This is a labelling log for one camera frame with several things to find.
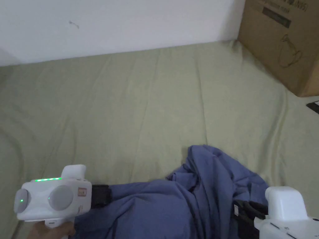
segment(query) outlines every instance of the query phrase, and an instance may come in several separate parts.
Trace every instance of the led indicator strip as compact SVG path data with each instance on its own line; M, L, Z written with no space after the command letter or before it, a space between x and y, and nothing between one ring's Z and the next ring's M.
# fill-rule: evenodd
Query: led indicator strip
M50 180L61 180L61 177L54 177L54 178L45 178L45 179L37 179L35 182L42 182L42 181L50 181Z

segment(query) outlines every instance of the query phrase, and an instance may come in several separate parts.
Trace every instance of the white wall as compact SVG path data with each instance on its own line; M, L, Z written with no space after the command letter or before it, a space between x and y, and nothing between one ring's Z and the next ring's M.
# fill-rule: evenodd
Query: white wall
M0 0L0 65L234 39L244 2Z

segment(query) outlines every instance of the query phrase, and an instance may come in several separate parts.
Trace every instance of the bed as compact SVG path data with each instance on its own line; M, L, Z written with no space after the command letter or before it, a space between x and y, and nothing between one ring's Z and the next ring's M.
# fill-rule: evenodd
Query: bed
M0 229L25 238L25 181L85 164L92 183L164 178L187 148L218 147L319 215L319 115L237 41L0 68Z

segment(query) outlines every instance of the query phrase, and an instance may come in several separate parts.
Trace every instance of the blue cloth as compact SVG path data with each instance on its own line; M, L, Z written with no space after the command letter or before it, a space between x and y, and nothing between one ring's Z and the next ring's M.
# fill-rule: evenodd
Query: blue cloth
M266 205L267 187L221 150L191 146L167 180L111 186L112 203L77 217L74 237L237 238L233 200Z

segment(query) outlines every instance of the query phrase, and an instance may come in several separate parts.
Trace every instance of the gray circular button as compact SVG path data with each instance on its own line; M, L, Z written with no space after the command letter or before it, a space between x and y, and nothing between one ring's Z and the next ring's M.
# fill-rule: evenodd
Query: gray circular button
M48 200L54 210L62 211L72 203L73 193L68 186L59 186L50 193Z
M16 193L13 210L15 213L21 213L26 209L27 206L28 206L28 191L24 188L21 188Z

